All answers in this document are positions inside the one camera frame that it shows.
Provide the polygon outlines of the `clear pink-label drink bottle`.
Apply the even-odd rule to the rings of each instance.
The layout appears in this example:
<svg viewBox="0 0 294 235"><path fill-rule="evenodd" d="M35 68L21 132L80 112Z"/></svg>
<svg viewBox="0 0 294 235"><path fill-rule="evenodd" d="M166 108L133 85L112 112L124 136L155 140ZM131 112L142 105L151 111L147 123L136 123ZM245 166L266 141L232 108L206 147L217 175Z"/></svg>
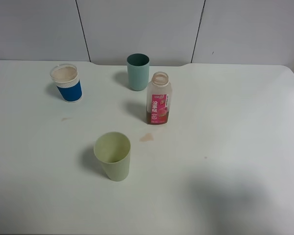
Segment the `clear pink-label drink bottle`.
<svg viewBox="0 0 294 235"><path fill-rule="evenodd" d="M169 76L156 72L147 86L147 123L161 125L168 122L172 99Z"/></svg>

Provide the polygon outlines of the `light green plastic cup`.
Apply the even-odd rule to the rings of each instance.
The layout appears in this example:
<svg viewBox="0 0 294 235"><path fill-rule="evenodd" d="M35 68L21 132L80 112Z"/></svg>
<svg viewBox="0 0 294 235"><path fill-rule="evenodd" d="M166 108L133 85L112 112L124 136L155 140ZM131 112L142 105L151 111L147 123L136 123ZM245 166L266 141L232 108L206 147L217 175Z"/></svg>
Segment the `light green plastic cup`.
<svg viewBox="0 0 294 235"><path fill-rule="evenodd" d="M108 178L115 182L124 180L129 174L131 143L120 132L108 132L94 144L94 155Z"/></svg>

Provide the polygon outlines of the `blue sleeved clear cup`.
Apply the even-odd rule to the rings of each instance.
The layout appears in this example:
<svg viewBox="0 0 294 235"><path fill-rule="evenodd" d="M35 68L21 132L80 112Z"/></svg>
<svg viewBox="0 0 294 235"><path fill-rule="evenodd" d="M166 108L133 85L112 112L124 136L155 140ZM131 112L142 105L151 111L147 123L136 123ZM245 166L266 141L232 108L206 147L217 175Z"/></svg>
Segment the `blue sleeved clear cup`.
<svg viewBox="0 0 294 235"><path fill-rule="evenodd" d="M50 71L50 77L66 102L77 102L82 98L82 88L77 67L61 64Z"/></svg>

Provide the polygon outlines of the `teal plastic cup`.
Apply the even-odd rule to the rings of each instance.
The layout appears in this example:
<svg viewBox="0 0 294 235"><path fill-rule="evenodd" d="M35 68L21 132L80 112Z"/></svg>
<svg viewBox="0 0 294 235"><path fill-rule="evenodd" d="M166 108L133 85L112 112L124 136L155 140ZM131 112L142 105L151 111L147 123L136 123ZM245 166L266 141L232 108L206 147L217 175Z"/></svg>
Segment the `teal plastic cup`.
<svg viewBox="0 0 294 235"><path fill-rule="evenodd" d="M148 85L150 59L145 54L135 53L127 58L129 86L134 91L142 91Z"/></svg>

